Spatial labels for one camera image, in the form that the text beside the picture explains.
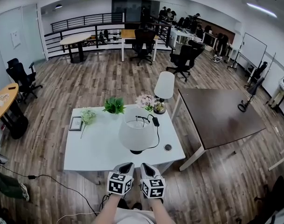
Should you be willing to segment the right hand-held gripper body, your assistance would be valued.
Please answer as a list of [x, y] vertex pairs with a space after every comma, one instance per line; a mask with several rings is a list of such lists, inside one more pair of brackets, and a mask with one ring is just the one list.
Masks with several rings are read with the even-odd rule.
[[141, 187], [143, 194], [148, 199], [163, 198], [165, 195], [166, 182], [161, 179], [142, 179]]

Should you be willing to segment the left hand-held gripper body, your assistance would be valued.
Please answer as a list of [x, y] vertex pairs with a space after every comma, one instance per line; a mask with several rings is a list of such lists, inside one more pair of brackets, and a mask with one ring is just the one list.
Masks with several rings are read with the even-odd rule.
[[107, 192], [124, 196], [132, 188], [133, 177], [127, 173], [109, 172], [107, 179]]

